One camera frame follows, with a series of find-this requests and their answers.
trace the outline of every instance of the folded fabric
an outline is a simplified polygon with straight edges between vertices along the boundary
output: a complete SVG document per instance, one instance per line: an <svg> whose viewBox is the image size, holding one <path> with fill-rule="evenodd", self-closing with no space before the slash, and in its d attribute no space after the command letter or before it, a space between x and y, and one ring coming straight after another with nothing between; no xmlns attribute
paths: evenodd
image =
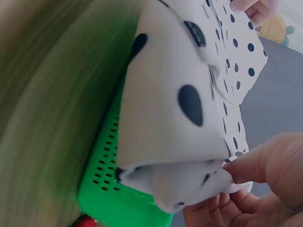
<svg viewBox="0 0 303 227"><path fill-rule="evenodd" d="M229 0L147 0L122 96L116 178L174 213L235 185L248 152L240 104L267 62Z"/></svg>

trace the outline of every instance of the finger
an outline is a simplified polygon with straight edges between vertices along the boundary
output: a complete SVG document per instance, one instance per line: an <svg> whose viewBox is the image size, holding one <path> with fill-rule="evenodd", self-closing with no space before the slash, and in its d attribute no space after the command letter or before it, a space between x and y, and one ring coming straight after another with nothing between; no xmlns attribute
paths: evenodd
<svg viewBox="0 0 303 227"><path fill-rule="evenodd" d="M254 181L265 183L272 180L277 175L277 169L281 168L285 162L281 156L292 145L295 140L302 141L303 134L289 133L281 134L240 158L226 164L223 168L228 171L236 183L246 183Z"/></svg>
<svg viewBox="0 0 303 227"><path fill-rule="evenodd" d="M301 227L303 226L303 212L300 212L287 219L281 227Z"/></svg>
<svg viewBox="0 0 303 227"><path fill-rule="evenodd" d="M230 224L239 216L242 214L241 210L237 207L237 205L230 200L229 195L225 194L228 196L228 199L224 198L221 199L219 202L219 209L221 212L222 220L224 222L224 226L230 226Z"/></svg>
<svg viewBox="0 0 303 227"><path fill-rule="evenodd" d="M224 221L220 209L217 207L210 213L210 219L214 227L224 227Z"/></svg>
<svg viewBox="0 0 303 227"><path fill-rule="evenodd" d="M250 20L254 27L258 27L261 26L266 19L267 17L257 12Z"/></svg>
<svg viewBox="0 0 303 227"><path fill-rule="evenodd" d="M250 7L245 11L245 13L249 18L251 18L252 16L254 16L257 13L257 10L254 9L253 7Z"/></svg>
<svg viewBox="0 0 303 227"><path fill-rule="evenodd" d="M208 204L210 218L214 226L225 226L219 207L222 207L227 204L229 200L230 197L228 194L220 194L219 196L215 197L213 203Z"/></svg>
<svg viewBox="0 0 303 227"><path fill-rule="evenodd" d="M230 197L239 210L247 214L255 213L260 201L258 197L246 190L239 190L236 193L230 194Z"/></svg>
<svg viewBox="0 0 303 227"><path fill-rule="evenodd" d="M231 9L234 12L237 11L246 11L253 4L255 4L259 0L233 0L231 3Z"/></svg>
<svg viewBox="0 0 303 227"><path fill-rule="evenodd" d="M186 227L213 227L208 207L205 202L183 209Z"/></svg>

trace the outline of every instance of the green perforated plastic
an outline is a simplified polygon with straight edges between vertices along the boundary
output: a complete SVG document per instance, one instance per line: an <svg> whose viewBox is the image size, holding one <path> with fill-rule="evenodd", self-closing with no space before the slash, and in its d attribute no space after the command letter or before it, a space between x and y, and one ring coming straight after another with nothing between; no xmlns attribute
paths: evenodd
<svg viewBox="0 0 303 227"><path fill-rule="evenodd" d="M125 187L114 178L122 90L123 84L92 151L78 201L83 212L107 227L169 227L172 215L157 208L152 196Z"/></svg>

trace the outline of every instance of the white cloth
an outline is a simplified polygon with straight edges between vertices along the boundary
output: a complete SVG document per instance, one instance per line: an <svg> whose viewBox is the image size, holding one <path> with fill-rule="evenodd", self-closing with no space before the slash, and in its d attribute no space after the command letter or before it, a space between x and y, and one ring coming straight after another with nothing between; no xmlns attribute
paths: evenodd
<svg viewBox="0 0 303 227"><path fill-rule="evenodd" d="M168 213L250 191L222 165L249 150L240 104L266 62L229 0L147 0L122 96L116 178Z"/></svg>

